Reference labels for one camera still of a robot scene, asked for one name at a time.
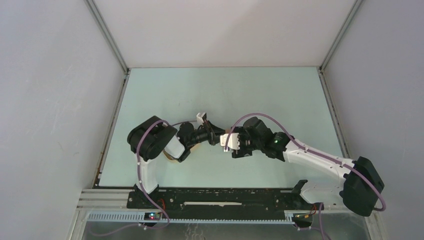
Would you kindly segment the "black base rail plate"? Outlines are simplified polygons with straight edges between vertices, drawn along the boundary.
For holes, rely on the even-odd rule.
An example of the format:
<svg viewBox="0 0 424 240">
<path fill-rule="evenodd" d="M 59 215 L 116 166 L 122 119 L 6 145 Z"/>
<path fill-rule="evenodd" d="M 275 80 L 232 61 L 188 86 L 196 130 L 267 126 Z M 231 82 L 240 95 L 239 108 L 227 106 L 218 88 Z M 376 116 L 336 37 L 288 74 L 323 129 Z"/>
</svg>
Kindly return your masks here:
<svg viewBox="0 0 424 240">
<path fill-rule="evenodd" d="M 314 213 L 320 203 L 309 203 L 292 188 L 158 187 L 149 194 L 135 188 L 128 209 L 163 208 L 171 220 L 284 221 L 286 211 Z"/>
</svg>

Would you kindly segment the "yellow oval tray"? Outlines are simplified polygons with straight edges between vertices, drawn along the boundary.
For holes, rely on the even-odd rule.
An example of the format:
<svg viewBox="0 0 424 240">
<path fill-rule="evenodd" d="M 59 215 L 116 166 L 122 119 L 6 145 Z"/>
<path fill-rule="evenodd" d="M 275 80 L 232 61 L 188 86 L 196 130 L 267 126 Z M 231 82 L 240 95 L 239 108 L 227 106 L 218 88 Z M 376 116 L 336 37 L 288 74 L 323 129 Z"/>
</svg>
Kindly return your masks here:
<svg viewBox="0 0 424 240">
<path fill-rule="evenodd" d="M 195 151 L 200 144 L 196 144 L 194 146 L 185 147 L 181 143 L 172 143 L 170 142 L 163 150 L 163 153 L 169 160 L 177 161 L 179 163 L 185 161 L 188 156 Z"/>
</svg>

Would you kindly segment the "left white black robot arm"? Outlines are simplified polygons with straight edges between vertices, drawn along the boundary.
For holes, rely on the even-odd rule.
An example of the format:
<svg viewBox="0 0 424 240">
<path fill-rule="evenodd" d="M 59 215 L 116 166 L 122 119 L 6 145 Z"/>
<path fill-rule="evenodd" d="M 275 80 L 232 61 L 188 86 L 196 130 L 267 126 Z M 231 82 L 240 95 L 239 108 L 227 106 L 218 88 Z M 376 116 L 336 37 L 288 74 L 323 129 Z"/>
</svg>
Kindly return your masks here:
<svg viewBox="0 0 424 240">
<path fill-rule="evenodd" d="M 215 146 L 225 129 L 207 120 L 205 112 L 196 120 L 169 124 L 154 115 L 130 131 L 127 143 L 137 159 L 137 187 L 142 190 L 138 201 L 145 208 L 153 208 L 158 202 L 154 190 L 159 186 L 155 159 L 164 154 L 169 160 L 179 163 L 186 160 L 195 147 L 203 142 Z"/>
</svg>

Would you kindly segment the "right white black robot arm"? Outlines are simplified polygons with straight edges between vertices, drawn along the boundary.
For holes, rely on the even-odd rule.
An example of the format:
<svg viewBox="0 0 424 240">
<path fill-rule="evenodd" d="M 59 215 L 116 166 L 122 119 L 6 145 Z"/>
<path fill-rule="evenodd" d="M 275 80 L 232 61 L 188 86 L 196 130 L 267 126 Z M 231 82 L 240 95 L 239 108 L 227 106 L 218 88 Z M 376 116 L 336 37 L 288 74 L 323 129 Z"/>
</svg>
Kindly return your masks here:
<svg viewBox="0 0 424 240">
<path fill-rule="evenodd" d="M 354 160 L 331 155 L 299 141 L 274 118 L 281 131 L 273 132 L 259 118 L 259 113 L 249 113 L 219 138 L 225 152 L 233 158 L 250 156 L 260 151 L 270 159 L 311 167 L 338 181 L 339 196 L 353 213 L 369 217 L 372 212 L 383 212 L 387 205 L 382 197 L 385 184 L 371 160 L 360 156 Z"/>
</svg>

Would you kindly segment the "aluminium frame rail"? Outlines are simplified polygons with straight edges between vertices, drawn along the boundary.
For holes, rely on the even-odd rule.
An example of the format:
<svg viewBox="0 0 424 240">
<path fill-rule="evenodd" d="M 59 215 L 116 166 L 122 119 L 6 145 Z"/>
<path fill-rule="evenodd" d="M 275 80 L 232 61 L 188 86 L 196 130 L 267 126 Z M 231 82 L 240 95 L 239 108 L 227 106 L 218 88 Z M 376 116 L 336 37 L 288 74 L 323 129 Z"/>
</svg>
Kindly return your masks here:
<svg viewBox="0 0 424 240">
<path fill-rule="evenodd" d="M 311 219 L 319 207 L 292 188 L 159 187 L 148 197 L 138 188 L 88 189 L 77 204 L 91 220 L 141 223 L 282 224 Z"/>
</svg>

